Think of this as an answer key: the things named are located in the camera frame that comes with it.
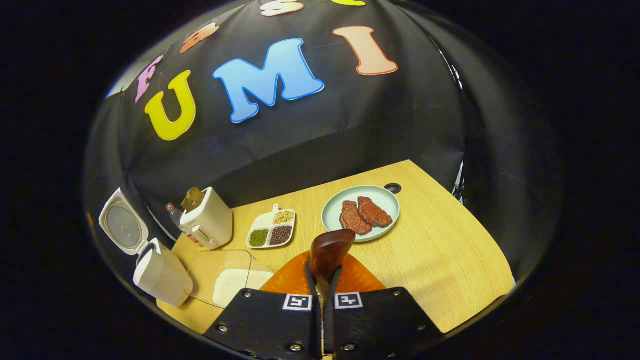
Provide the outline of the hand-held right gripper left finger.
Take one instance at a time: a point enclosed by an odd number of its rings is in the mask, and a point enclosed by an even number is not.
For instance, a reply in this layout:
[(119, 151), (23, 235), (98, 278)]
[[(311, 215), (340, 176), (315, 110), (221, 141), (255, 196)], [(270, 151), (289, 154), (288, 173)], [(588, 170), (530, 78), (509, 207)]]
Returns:
[(243, 288), (205, 331), (228, 353), (260, 360), (320, 360), (322, 303), (309, 273), (308, 251), (270, 279), (279, 291)]

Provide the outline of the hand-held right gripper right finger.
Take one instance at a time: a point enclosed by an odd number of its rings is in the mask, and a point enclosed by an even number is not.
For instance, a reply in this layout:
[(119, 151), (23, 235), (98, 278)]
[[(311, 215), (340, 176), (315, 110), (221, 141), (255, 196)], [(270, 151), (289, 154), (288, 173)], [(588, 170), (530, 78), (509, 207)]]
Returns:
[(404, 287), (386, 287), (346, 255), (324, 303), (324, 353), (334, 360), (409, 360), (445, 335)]

